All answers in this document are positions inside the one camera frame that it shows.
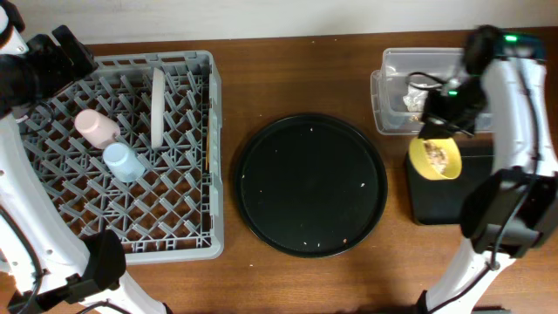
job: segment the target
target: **green light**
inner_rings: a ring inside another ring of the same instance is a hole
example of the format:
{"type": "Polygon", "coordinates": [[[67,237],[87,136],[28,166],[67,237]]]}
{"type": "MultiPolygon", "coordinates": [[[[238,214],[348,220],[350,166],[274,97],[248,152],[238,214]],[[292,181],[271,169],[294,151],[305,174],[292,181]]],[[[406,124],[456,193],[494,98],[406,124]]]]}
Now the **green light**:
{"type": "Polygon", "coordinates": [[[517,36],[515,36],[515,35],[506,35],[504,38],[508,42],[516,42],[517,41],[517,36]]]}

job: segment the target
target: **robotic arm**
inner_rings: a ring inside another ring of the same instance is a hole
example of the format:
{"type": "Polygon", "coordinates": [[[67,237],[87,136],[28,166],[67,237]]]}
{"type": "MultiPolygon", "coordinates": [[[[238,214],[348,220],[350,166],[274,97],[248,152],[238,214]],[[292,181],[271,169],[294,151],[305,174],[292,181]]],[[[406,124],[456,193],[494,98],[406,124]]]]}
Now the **robotic arm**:
{"type": "Polygon", "coordinates": [[[483,26],[464,50],[471,77],[455,90],[429,91],[419,138],[472,135],[476,115],[489,104],[495,156],[493,174],[463,204],[461,247],[438,284],[423,292],[421,314],[470,313],[498,274],[540,247],[558,223],[544,57],[537,38],[483,26]]]}
{"type": "Polygon", "coordinates": [[[10,313],[42,313],[66,301],[101,313],[172,313],[126,272],[111,230],[81,241],[65,225],[35,175],[16,117],[91,74],[92,54],[65,26],[27,44],[16,7],[0,0],[0,248],[16,278],[10,313]]]}

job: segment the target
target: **blue cup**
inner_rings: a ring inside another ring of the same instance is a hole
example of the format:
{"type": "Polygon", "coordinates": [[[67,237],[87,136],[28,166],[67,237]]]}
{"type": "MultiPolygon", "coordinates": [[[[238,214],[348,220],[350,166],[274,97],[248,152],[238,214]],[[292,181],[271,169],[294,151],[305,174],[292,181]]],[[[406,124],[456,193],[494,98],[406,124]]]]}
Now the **blue cup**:
{"type": "Polygon", "coordinates": [[[105,148],[103,160],[112,174],[122,182],[138,180],[146,168],[136,157],[136,153],[126,144],[112,143],[105,148]]]}

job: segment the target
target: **brown wood surface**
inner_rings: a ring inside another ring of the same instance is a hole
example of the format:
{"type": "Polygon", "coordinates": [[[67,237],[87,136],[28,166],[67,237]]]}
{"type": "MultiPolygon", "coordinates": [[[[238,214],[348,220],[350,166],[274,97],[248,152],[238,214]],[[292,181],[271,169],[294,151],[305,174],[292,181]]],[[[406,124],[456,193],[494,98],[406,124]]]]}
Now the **brown wood surface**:
{"type": "MultiPolygon", "coordinates": [[[[548,119],[558,147],[558,28],[529,31],[548,48],[548,119]]],[[[460,232],[457,226],[412,222],[402,168],[410,137],[383,136],[376,130],[370,76],[380,68],[385,48],[460,47],[465,35],[407,32],[92,46],[96,55],[208,50],[222,77],[225,250],[211,261],[132,266],[129,272],[149,295],[178,314],[345,313],[415,303],[444,273],[459,247],[460,232]],[[239,152],[260,128],[293,113],[326,113],[358,127],[387,168],[384,216],[368,238],[340,256],[287,256],[258,240],[237,212],[231,176],[239,152]]],[[[488,145],[490,140],[485,135],[474,141],[488,145]]],[[[12,279],[0,275],[0,304],[7,304],[13,291],[12,279]]],[[[479,305],[502,305],[514,313],[557,313],[556,238],[500,275],[479,305]]],[[[62,304],[52,312],[80,308],[62,304]]]]}

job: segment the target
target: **round black plate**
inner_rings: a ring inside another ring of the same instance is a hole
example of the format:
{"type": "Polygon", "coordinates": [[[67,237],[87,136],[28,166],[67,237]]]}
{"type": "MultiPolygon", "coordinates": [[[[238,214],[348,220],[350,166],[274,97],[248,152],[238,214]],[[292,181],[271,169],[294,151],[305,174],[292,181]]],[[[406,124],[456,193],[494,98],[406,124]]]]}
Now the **round black plate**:
{"type": "Polygon", "coordinates": [[[384,211],[385,169],[354,127],[297,115],[265,127],[235,174],[244,221],[270,246],[293,256],[341,253],[361,242],[384,211]]]}

